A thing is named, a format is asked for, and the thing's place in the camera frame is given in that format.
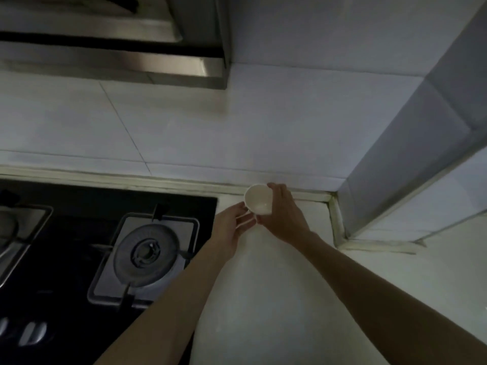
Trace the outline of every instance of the hand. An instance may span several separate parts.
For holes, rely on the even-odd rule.
[[[257,223],[278,239],[292,244],[303,232],[309,231],[308,223],[285,184],[268,183],[267,186],[272,189],[272,214],[258,215]]]
[[[246,214],[247,211],[240,202],[215,216],[210,240],[218,245],[226,260],[234,256],[240,236],[256,224],[254,215]]]

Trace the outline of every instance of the person's right hand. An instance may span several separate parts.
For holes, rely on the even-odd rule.
[[[285,184],[268,183],[267,186],[272,189],[272,214],[258,215],[257,223],[278,239],[293,244],[303,232],[309,231],[308,223]]]

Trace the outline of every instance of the burner cap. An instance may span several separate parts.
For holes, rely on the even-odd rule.
[[[161,224],[138,227],[117,246],[113,266],[117,278],[131,287],[161,279],[173,266],[179,241],[171,228]]]

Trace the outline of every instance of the person's left hand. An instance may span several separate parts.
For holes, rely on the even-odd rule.
[[[256,224],[253,214],[246,214],[247,211],[240,202],[215,216],[211,240],[222,250],[226,260],[234,256],[240,236]]]

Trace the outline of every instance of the stove knob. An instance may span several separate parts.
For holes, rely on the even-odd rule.
[[[47,332],[46,322],[30,322],[25,326],[22,336],[19,340],[19,346],[34,345],[42,341]]]
[[[8,327],[8,318],[0,319],[0,338],[6,333]]]

